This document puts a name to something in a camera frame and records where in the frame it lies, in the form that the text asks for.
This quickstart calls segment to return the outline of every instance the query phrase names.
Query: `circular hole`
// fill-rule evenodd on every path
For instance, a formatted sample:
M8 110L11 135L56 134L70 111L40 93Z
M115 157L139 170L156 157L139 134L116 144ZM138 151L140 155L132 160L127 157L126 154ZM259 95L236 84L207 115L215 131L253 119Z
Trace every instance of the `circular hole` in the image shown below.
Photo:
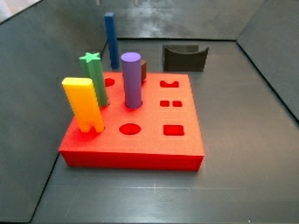
M122 125L119 128L119 131L124 135L135 135L140 132L140 130L142 130L140 126L134 123L127 123L127 124Z
M106 79L106 87L111 87L111 86L114 86L115 83L116 83L116 82L115 82L114 79L110 79L110 78Z

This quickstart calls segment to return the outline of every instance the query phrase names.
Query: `gray backdrop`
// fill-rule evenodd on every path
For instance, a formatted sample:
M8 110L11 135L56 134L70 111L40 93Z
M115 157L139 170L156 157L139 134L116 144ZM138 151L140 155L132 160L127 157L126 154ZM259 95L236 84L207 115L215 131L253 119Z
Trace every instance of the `gray backdrop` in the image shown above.
M120 38L236 39L265 0L102 0Z
M299 118L299 1L267 0L238 43Z
M62 79L102 51L94 1L43 1L0 26L0 221L30 221L71 121Z

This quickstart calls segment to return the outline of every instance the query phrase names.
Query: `red peg board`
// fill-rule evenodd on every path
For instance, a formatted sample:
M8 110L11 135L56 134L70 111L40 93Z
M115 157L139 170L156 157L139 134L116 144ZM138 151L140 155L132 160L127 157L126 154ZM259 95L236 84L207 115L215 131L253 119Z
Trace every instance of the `red peg board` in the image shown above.
M82 133L74 118L60 144L68 166L198 171L204 158L188 75L148 73L143 106L126 107L122 73L104 73L106 130Z

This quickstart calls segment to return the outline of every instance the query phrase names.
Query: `purple cylinder peg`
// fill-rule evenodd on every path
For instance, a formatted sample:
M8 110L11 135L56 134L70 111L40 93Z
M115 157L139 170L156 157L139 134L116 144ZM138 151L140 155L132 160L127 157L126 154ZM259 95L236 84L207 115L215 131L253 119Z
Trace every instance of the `purple cylinder peg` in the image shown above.
M136 52L122 55L122 66L126 86L126 106L138 109L142 104L142 56Z

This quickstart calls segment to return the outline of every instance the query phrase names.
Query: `rectangular hole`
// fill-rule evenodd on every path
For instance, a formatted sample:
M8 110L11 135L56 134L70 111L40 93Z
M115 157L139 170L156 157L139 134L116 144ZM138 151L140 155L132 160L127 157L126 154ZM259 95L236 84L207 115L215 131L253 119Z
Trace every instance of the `rectangular hole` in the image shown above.
M163 134L166 136L184 136L183 126L166 124L163 126Z
M183 102L182 101L172 101L172 105L179 108L183 106Z
M172 83L167 83L164 80L160 80L160 87L162 88L178 88L179 87L179 81L175 80Z
M160 106L162 107L170 107L170 102L168 101L160 101Z

